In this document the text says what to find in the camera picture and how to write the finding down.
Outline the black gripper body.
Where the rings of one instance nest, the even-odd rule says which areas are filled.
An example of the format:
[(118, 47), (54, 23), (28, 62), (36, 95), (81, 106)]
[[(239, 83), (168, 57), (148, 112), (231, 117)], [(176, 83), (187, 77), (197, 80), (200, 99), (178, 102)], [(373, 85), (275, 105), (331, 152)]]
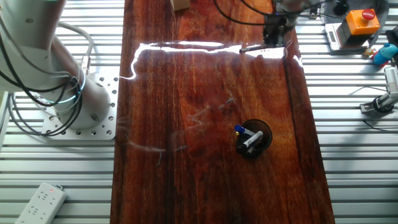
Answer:
[(296, 16), (264, 16), (264, 22), (266, 24), (263, 28), (263, 37), (274, 38), (279, 35), (284, 36), (292, 30), (296, 25)]

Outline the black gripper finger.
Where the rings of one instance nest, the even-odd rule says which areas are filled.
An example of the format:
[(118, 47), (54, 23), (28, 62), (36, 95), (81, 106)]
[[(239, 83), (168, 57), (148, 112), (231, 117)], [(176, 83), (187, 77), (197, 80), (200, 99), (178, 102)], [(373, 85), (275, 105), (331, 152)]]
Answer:
[(277, 46), (288, 48), (292, 44), (292, 38), (290, 33), (286, 33), (284, 35), (279, 34), (277, 37)]
[(266, 48), (277, 47), (277, 35), (272, 35), (272, 34), (263, 35), (263, 41)]

